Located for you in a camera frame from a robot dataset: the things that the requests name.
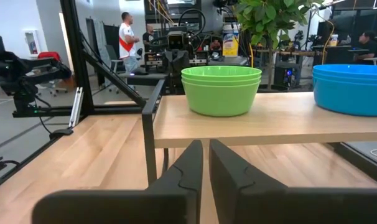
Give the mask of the black machine with green lights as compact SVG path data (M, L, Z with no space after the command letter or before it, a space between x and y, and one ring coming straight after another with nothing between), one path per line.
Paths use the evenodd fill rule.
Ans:
M13 99L13 117L60 115L66 107L54 108L40 99L38 86L47 84L53 87L56 81L66 80L71 76L71 70L56 58L30 60L7 51L0 36L0 87Z

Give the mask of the dark grey desk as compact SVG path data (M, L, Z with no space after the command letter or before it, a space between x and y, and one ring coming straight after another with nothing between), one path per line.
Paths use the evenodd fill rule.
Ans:
M119 73L118 76L127 81L128 85L141 85L141 86L156 86L159 80L165 80L166 74L163 73L150 73L147 75L128 75L126 73Z

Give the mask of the red chair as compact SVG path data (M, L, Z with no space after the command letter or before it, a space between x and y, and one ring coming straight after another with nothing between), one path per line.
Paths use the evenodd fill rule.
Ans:
M62 58L57 52L41 52L38 54L37 58L54 58L55 60L62 62Z

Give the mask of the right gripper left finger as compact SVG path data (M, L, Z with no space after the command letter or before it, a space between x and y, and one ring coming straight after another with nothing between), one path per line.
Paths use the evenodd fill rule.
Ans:
M40 199L32 224L199 224L203 147L192 141L145 190L63 190Z

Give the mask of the green artificial plant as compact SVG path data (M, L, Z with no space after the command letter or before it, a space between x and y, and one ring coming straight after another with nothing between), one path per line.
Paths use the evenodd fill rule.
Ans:
M251 34L251 46L262 45L268 52L266 91L273 90L274 53L288 31L296 24L306 25L305 15L323 4L323 0L238 0L235 14L243 30Z

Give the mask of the silver aluminium bracket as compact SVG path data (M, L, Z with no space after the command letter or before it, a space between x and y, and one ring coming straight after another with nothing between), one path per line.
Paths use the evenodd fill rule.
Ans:
M83 95L84 95L83 88L78 87L75 93L73 106L72 106L72 112L71 112L70 120L68 123L69 128L74 128L79 123Z

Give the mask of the white wall cabinet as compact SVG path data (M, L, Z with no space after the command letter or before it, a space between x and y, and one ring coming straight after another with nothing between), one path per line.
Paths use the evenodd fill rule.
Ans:
M23 31L26 44L29 49L29 55L31 57L37 57L40 54L40 44L36 30L24 30Z

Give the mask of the grey office chair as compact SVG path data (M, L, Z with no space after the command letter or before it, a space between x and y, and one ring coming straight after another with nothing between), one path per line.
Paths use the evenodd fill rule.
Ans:
M120 60L117 57L116 52L114 50L114 47L112 45L106 45L106 50L107 50L109 58L111 60L110 70L112 70L114 73L116 73L117 69L118 69L118 64L122 63L123 61ZM116 87L113 87L113 84L111 83L110 80L106 81L106 86L108 87L108 91L109 92L113 92L114 91L116 94L119 94L119 90Z

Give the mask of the black computer tower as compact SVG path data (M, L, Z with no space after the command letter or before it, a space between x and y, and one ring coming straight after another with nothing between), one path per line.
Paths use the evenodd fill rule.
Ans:
M297 86L296 69L287 66L275 66L274 84L294 88Z

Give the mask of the white yellow wipes canister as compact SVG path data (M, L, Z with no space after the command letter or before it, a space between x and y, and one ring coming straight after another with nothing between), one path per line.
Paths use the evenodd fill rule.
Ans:
M240 31L235 24L223 26L222 50L225 57L237 57L239 50Z

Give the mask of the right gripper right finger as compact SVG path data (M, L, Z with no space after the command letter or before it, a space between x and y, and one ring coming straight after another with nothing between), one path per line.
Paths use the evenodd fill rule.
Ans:
M220 224L377 224L377 189L288 187L222 142L209 145Z

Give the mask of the green plastic mini bowl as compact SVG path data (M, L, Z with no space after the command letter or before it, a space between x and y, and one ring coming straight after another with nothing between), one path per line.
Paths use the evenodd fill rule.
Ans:
M200 82L249 82L260 80L261 75L251 76L198 76L198 75L182 75L186 80L196 80Z
M201 67L185 68L182 71L185 76L199 78L251 78L261 76L262 70L253 67L235 65L208 65Z
M247 113L260 82L247 85L215 86L183 82L189 108L202 115L228 117Z

